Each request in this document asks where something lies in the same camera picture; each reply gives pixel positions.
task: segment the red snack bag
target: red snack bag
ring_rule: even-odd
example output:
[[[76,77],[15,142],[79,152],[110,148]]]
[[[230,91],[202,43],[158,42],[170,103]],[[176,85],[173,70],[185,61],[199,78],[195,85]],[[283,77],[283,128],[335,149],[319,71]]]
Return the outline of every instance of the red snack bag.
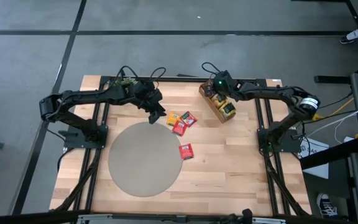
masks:
[[[183,123],[181,121],[177,121],[175,123],[175,125],[173,126],[172,133],[182,136],[185,133],[186,128],[187,128],[187,126],[185,123]]]
[[[191,148],[191,144],[179,146],[179,151],[182,160],[194,158],[193,148]]]
[[[188,126],[190,127],[194,123],[196,123],[197,119],[189,112],[187,111],[184,115],[180,117],[180,119]]]

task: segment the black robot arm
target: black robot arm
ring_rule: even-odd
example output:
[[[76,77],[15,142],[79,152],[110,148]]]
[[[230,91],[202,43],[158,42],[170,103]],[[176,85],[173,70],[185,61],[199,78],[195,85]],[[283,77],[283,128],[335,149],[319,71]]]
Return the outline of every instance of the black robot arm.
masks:
[[[160,105],[162,94],[154,87],[153,81],[140,81],[125,85],[110,85],[101,91],[64,91],[61,94],[52,94],[39,103],[41,118],[47,122],[61,121],[80,129],[85,141],[98,141],[101,130],[95,120],[83,119],[69,109],[75,105],[109,103],[111,105],[124,105],[132,103],[138,109],[150,113],[149,123],[153,124],[160,116],[165,116],[165,109]]]
[[[316,96],[295,86],[260,87],[252,83],[234,80],[228,71],[215,73],[213,88],[219,94],[236,101],[247,101],[254,98],[281,100],[287,104],[291,113],[280,122],[274,122],[265,130],[263,141],[273,146],[280,145],[286,131],[300,121],[313,118],[320,101]]]

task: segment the gray circular pad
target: gray circular pad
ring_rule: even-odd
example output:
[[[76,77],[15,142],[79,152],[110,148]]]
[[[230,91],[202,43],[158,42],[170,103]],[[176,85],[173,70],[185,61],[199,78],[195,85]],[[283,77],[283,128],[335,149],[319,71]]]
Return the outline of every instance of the gray circular pad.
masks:
[[[161,124],[134,124],[123,130],[111,145],[111,178],[121,190],[133,196],[162,193],[180,173],[179,145],[177,136]]]

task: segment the sneaker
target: sneaker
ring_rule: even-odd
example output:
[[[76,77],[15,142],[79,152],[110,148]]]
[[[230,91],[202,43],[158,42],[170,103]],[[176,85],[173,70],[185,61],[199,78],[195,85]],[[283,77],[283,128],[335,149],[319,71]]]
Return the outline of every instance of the sneaker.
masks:
[[[322,214],[323,218],[338,218],[336,207],[331,204],[328,195],[319,194],[317,196],[317,205],[320,208],[320,214]]]
[[[358,40],[358,29],[348,33],[346,36],[342,37],[339,41],[341,44],[351,44]]]

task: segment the wooden table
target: wooden table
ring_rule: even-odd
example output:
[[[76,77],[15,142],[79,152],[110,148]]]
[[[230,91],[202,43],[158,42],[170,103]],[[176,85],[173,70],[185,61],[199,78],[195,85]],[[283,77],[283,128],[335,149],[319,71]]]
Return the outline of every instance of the wooden table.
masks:
[[[81,90],[95,90],[100,76],[84,76]],[[267,80],[268,85],[281,84],[280,80]],[[178,137],[181,144],[191,143],[195,158],[183,161],[175,183],[163,193],[153,197],[134,197],[124,193],[111,179],[108,169],[109,150],[118,134],[132,124],[148,121],[148,113],[133,105],[110,106],[107,125],[109,136],[102,151],[92,212],[102,213],[165,213],[188,215],[241,214],[249,208],[255,215],[272,215],[263,157],[258,152],[258,128],[255,101],[234,102],[236,116],[221,124],[198,93],[201,83],[160,82],[167,113],[183,114],[191,111],[198,122]],[[288,114],[281,101],[271,101],[274,120]],[[80,105],[75,114],[88,119],[94,105]],[[101,105],[99,119],[103,113]],[[157,122],[166,125],[166,117]],[[67,154],[60,166],[50,208],[58,207],[78,182],[84,149]],[[285,183],[304,210],[310,213],[305,182],[300,163],[289,153],[281,153]],[[84,187],[80,208],[85,207],[88,186]],[[279,211],[283,213],[280,191],[276,186]]]

